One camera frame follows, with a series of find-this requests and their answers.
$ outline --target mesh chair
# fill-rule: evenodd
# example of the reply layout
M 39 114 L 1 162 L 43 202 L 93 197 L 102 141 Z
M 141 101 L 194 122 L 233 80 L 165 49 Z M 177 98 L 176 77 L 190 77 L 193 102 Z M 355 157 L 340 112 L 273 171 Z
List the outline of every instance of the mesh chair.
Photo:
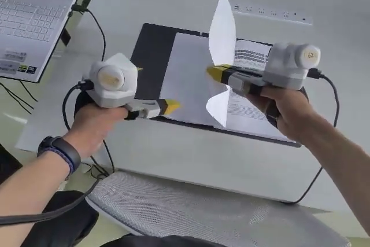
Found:
M 87 197 L 136 235 L 191 236 L 229 247 L 350 247 L 300 207 L 171 180 L 116 172 Z

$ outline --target power strip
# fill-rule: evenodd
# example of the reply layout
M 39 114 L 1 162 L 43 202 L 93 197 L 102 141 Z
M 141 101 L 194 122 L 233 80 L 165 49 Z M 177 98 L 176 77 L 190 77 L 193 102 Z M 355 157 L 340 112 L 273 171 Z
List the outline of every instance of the power strip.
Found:
M 247 16 L 266 17 L 273 20 L 313 25 L 312 16 L 298 11 L 279 10 L 245 3 L 234 3 L 232 9 L 237 14 Z

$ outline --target label sticker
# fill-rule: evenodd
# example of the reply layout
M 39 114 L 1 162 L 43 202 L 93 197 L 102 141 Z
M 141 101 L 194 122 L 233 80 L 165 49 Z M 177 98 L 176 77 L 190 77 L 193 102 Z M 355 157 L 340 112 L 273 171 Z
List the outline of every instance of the label sticker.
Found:
M 0 73 L 8 73 L 10 75 L 15 75 L 19 68 L 19 63 L 0 60 Z
M 24 62 L 27 57 L 26 52 L 14 51 L 14 50 L 5 50 L 4 59 L 17 61 L 17 62 Z
M 26 65 L 20 65 L 19 68 L 18 68 L 18 71 L 19 72 L 26 72 L 28 69 L 28 66 Z
M 37 67 L 31 67 L 31 66 L 29 66 L 26 73 L 30 73 L 30 74 L 34 75 L 35 72 L 36 72 L 36 70 L 37 70 Z

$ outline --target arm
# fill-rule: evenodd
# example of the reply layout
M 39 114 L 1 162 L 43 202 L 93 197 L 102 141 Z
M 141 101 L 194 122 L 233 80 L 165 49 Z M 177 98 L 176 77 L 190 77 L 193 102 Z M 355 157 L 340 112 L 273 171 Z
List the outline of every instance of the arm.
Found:
M 370 235 L 370 157 L 320 116 L 309 121 L 301 142 L 327 171 Z
M 88 158 L 100 147 L 115 122 L 127 117 L 124 108 L 84 107 L 76 115 L 70 132 L 64 136 L 81 155 Z M 68 164 L 57 154 L 46 152 L 26 165 L 0 186 L 0 215 L 41 213 L 59 185 L 69 174 Z M 3 246 L 19 247 L 33 224 L 0 228 Z
M 300 92 L 266 87 L 261 96 L 246 97 L 264 113 L 276 101 L 278 129 L 311 151 L 370 235 L 370 157 L 318 115 Z

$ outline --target hand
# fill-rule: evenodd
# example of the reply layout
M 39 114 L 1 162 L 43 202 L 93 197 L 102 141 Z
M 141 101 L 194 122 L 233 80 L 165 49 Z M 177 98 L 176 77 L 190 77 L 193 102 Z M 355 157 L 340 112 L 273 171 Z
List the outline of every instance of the hand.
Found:
M 246 95 L 246 98 L 262 113 L 266 113 L 272 100 L 281 114 L 277 127 L 282 134 L 291 140 L 302 143 L 302 134 L 310 120 L 317 116 L 306 97 L 299 91 L 264 87 L 261 96 Z
M 114 124 L 127 114 L 125 108 L 89 104 L 77 112 L 71 130 L 63 138 L 79 152 L 81 159 L 88 158 L 98 151 Z

